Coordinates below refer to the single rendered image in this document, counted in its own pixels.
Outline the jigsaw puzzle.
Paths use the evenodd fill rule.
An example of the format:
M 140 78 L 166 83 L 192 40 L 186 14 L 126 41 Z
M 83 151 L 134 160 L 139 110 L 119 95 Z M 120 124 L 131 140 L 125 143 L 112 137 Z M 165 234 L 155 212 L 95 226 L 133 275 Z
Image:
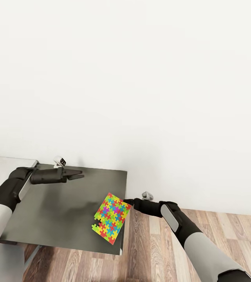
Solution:
M 92 229 L 113 245 L 130 208 L 130 204 L 109 193 L 95 214 L 95 220 L 101 219 L 100 226 L 92 225 Z

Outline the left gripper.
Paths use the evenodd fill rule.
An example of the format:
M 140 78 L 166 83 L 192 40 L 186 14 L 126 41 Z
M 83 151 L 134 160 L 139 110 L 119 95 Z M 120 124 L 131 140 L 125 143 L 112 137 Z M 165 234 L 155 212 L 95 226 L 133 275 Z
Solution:
M 64 169 L 63 167 L 58 167 L 58 169 L 45 169 L 42 174 L 42 183 L 66 183 L 67 180 L 71 181 L 83 178 L 84 175 L 81 175 L 81 173 L 82 171 L 80 170 Z

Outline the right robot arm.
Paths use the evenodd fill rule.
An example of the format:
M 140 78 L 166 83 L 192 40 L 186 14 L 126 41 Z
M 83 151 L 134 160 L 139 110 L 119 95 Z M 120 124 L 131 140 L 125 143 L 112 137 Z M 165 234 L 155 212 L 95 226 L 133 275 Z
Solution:
M 216 246 L 176 202 L 153 202 L 147 191 L 139 198 L 124 199 L 141 213 L 164 218 L 188 255 L 202 282 L 251 282 L 251 275 Z

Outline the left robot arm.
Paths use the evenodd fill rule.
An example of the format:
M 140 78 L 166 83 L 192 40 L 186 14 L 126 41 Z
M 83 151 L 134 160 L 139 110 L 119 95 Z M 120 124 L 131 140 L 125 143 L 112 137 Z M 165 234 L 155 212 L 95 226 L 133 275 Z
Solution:
M 18 167 L 0 186 L 0 236 L 14 212 L 32 184 L 66 183 L 67 180 L 83 178 L 80 170 L 64 169 L 65 160 L 56 156 L 54 169 L 40 170 L 35 167 Z

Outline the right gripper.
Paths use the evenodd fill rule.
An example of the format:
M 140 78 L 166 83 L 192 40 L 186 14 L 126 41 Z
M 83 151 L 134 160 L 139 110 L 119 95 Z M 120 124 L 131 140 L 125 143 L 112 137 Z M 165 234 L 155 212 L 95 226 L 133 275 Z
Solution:
M 151 206 L 153 201 L 143 201 L 139 198 L 135 198 L 135 199 L 124 199 L 123 202 L 130 204 L 131 206 L 134 205 L 134 209 L 140 211 L 141 213 L 152 215 Z

